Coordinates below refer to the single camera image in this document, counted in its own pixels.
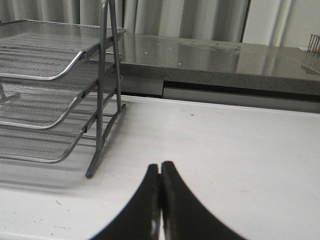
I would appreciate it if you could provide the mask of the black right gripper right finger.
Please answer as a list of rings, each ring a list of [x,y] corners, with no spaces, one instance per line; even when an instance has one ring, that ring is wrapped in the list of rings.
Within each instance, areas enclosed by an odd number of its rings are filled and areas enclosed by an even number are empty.
[[[161,164],[162,215],[166,240],[243,240],[212,215],[171,161]]]

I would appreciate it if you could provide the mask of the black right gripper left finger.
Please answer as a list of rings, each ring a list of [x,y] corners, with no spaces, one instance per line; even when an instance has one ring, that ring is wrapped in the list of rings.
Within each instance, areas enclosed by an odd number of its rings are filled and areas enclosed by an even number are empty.
[[[158,240],[160,175],[156,164],[147,167],[136,192],[121,212],[93,240]]]

